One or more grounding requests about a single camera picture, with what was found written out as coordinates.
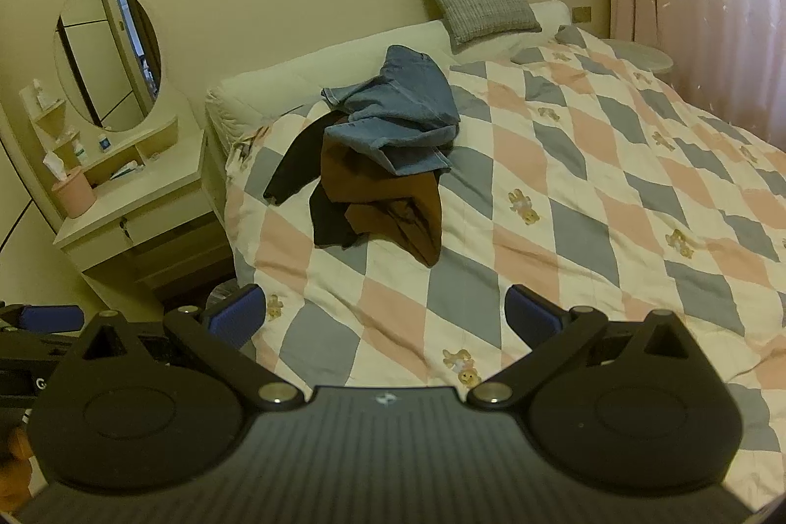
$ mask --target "white headboard cushion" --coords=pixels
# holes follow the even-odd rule
[[[282,113],[304,103],[315,103],[323,87],[360,83],[376,75],[393,44],[424,52],[443,70],[451,65],[508,58],[520,48],[544,44],[560,26],[571,22],[562,1],[533,3],[542,32],[506,33],[453,52],[442,21],[431,21],[331,45],[265,70],[238,74],[207,93],[207,117],[225,154],[246,132],[267,125]]]

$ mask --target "checkered blanket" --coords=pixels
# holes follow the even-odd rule
[[[263,200],[325,103],[249,138],[229,159],[226,225],[239,281],[268,298],[258,360],[306,390],[465,393],[528,353],[503,315],[514,282],[612,320],[671,308],[740,405],[727,483],[759,507],[785,490],[786,155],[580,37],[449,72],[461,131],[432,269],[385,239],[314,248],[314,184]]]

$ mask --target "white logo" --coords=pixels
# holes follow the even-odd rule
[[[384,406],[384,407],[389,407],[389,406],[391,406],[391,405],[392,405],[392,404],[393,404],[393,403],[394,403],[396,400],[398,400],[398,397],[396,397],[395,395],[393,395],[393,393],[391,393],[390,391],[386,391],[385,393],[382,393],[381,395],[378,395],[378,396],[376,396],[375,400],[376,400],[376,401],[377,401],[377,402],[378,402],[380,405],[382,405],[382,406]]]

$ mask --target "blue denim garment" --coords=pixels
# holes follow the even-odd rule
[[[437,149],[458,134],[453,92],[426,54],[392,45],[380,73],[365,83],[326,88],[322,95],[349,115],[325,135],[368,156],[396,176],[450,168]]]

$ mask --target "wall outlet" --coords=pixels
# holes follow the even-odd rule
[[[592,7],[589,5],[573,7],[571,9],[571,17],[573,23],[592,23]]]

